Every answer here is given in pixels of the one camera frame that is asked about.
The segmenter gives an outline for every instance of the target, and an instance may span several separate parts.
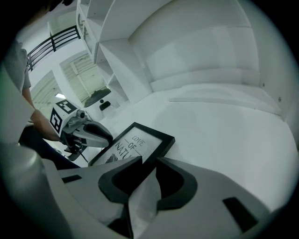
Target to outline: black railing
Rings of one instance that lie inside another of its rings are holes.
[[[77,26],[67,28],[52,35],[28,53],[28,70],[33,70],[34,66],[50,52],[57,51],[59,47],[76,38],[81,38]]]

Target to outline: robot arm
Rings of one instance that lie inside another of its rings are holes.
[[[85,111],[66,99],[54,104],[50,124],[71,153],[82,146],[105,148],[113,140],[103,125],[88,119]]]

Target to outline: person's arm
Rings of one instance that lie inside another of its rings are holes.
[[[31,104],[31,106],[35,109],[31,99],[29,88],[23,90],[22,95],[28,101],[28,103]],[[37,131],[42,135],[44,139],[51,141],[60,141],[59,136],[55,133],[47,118],[44,117],[39,110],[34,110],[34,113],[31,116],[31,120],[34,123],[34,127],[37,129]]]

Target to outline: black picture frame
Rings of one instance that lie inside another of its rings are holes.
[[[110,144],[109,147],[105,148],[101,152],[99,152],[92,160],[88,162],[88,166],[92,166],[106,151],[108,151],[113,145],[115,145],[126,133],[128,133],[132,128],[138,128],[158,139],[160,139],[162,142],[160,145],[155,149],[155,151],[147,158],[147,160],[144,162],[144,165],[153,164],[157,157],[163,157],[166,155],[166,153],[169,151],[171,146],[175,142],[175,138],[173,136],[170,136],[168,134],[164,134],[160,131],[157,131],[155,129],[146,127],[144,125],[138,124],[134,122],[131,124],[128,128],[126,128],[120,135],[118,135]]]

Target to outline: ceiling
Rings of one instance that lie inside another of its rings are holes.
[[[83,103],[94,91],[106,86],[99,68],[92,63],[88,54],[75,59],[62,68],[71,88]],[[40,80],[30,93],[35,108],[40,110],[46,118],[50,117],[55,95],[63,94],[53,74],[48,74]]]

